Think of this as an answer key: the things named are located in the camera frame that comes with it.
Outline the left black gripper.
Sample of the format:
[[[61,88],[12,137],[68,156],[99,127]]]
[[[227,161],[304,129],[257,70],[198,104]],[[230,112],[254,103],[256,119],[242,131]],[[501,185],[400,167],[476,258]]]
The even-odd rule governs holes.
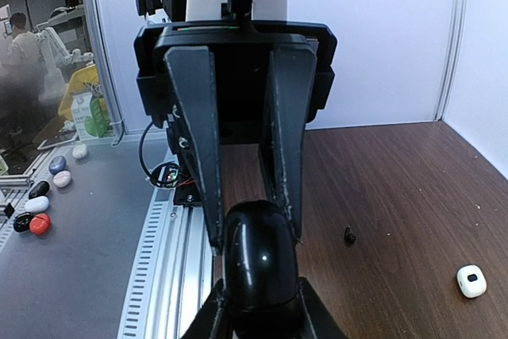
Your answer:
[[[292,36],[305,37],[310,47],[281,44],[271,51]],[[336,47],[328,26],[303,22],[253,21],[246,29],[227,21],[176,22],[137,34],[144,111],[161,129],[176,104],[188,144],[180,152],[198,187],[214,254],[222,253],[219,131],[222,144],[254,144],[261,135],[267,196],[301,239],[303,135],[306,120],[325,108]]]

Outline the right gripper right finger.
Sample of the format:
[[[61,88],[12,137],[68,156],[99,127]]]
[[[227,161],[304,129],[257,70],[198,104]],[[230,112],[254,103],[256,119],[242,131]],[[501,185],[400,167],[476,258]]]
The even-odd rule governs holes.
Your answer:
[[[303,326],[297,338],[348,339],[310,282],[304,277],[299,277],[298,283],[303,307]]]

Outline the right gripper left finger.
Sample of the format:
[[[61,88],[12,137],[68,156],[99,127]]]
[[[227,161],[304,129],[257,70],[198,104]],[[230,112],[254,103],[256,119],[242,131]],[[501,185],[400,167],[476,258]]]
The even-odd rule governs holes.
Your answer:
[[[181,339],[230,338],[230,316],[226,309],[224,281],[219,279]]]

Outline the black round earbud case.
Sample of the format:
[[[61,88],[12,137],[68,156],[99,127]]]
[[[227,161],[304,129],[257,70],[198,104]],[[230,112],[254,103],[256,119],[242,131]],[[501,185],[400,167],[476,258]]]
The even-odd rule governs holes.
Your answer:
[[[298,265],[291,227],[266,200],[236,204],[225,219],[225,293],[239,311],[262,311],[296,299]]]

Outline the white earbud charging case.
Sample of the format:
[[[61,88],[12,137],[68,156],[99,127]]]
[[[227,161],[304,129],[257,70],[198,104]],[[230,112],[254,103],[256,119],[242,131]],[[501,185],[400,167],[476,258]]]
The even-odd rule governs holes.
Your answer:
[[[456,273],[456,281],[462,295],[467,299],[478,298],[487,290],[485,275],[476,264],[461,267]]]

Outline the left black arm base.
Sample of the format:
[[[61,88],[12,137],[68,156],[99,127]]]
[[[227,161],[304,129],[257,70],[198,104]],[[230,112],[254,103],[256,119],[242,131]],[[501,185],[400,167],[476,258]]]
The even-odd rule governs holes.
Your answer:
[[[169,160],[157,164],[149,169],[144,160],[144,141],[150,129],[154,126],[149,122],[138,143],[137,155],[140,167],[146,175],[147,181],[155,188],[173,190],[173,204],[185,207],[197,207],[202,204],[197,185],[190,172],[180,159]]]

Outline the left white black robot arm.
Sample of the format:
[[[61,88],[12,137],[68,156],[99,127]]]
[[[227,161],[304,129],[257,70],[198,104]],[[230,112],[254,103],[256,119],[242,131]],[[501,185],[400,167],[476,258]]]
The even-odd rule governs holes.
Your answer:
[[[140,15],[173,0],[137,0]],[[302,234],[302,143],[333,85],[337,39],[325,24],[263,19],[256,0],[186,0],[184,19],[142,28],[137,86],[152,123],[195,181],[209,243],[224,247],[224,144],[257,144],[269,199]]]

